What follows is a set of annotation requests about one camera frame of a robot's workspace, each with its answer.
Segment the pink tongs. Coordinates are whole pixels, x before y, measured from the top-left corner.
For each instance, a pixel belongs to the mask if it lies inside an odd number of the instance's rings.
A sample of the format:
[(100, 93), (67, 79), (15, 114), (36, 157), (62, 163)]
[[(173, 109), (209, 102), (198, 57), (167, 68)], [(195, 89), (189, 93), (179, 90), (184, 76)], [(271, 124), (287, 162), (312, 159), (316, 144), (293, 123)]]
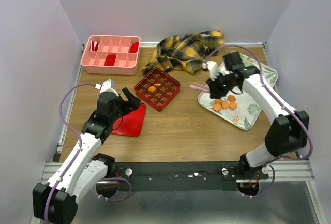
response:
[(205, 93), (210, 92), (210, 89), (208, 86), (203, 86), (203, 85), (196, 84), (196, 83), (192, 83), (189, 87), (193, 90), (200, 91), (200, 92), (205, 92)]

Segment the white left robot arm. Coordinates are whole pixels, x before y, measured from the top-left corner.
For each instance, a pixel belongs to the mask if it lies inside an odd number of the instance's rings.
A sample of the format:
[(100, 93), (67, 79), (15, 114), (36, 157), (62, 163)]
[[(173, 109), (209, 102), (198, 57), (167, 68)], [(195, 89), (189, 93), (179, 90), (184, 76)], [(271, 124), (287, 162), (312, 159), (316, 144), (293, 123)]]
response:
[(113, 124), (138, 110), (141, 101), (127, 88), (122, 90), (124, 100), (111, 86), (94, 87), (100, 90), (97, 108), (76, 134), (76, 145), (54, 175), (33, 189), (34, 216), (46, 223), (72, 223), (79, 202), (101, 179), (113, 181), (116, 187), (124, 182), (132, 192), (130, 181), (116, 175), (114, 158), (98, 150), (112, 133)]

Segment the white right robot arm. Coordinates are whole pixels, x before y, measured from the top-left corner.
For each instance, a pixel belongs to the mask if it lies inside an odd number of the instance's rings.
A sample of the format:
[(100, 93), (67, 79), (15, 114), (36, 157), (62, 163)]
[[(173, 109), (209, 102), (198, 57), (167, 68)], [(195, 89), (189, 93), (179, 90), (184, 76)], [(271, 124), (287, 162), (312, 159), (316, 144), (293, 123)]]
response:
[(237, 87), (253, 98), (271, 123), (264, 142), (239, 159), (239, 175), (250, 178), (264, 164), (307, 145), (309, 115), (287, 104), (267, 83), (262, 67), (246, 66), (239, 52), (225, 55), (223, 61), (226, 74), (219, 72), (214, 61), (202, 64), (210, 73), (206, 81), (210, 97), (220, 99)]

